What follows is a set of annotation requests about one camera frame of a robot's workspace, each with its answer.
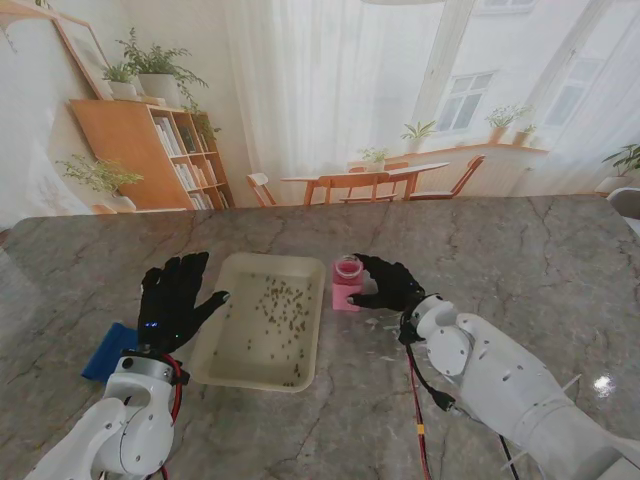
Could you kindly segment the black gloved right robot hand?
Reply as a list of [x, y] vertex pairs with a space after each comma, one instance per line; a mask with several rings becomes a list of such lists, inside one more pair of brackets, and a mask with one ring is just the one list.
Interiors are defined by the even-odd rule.
[[367, 309], [404, 312], [426, 297], [424, 288], [402, 263], [390, 263], [378, 256], [362, 253], [354, 253], [354, 256], [375, 282], [377, 292], [352, 294], [348, 297], [349, 304]]

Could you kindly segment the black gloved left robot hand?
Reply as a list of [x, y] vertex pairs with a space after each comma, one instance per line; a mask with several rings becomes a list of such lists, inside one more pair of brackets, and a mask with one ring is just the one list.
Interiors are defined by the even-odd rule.
[[149, 269], [141, 282], [137, 350], [172, 354], [189, 342], [213, 313], [228, 301], [221, 290], [197, 304], [209, 253], [172, 257]]

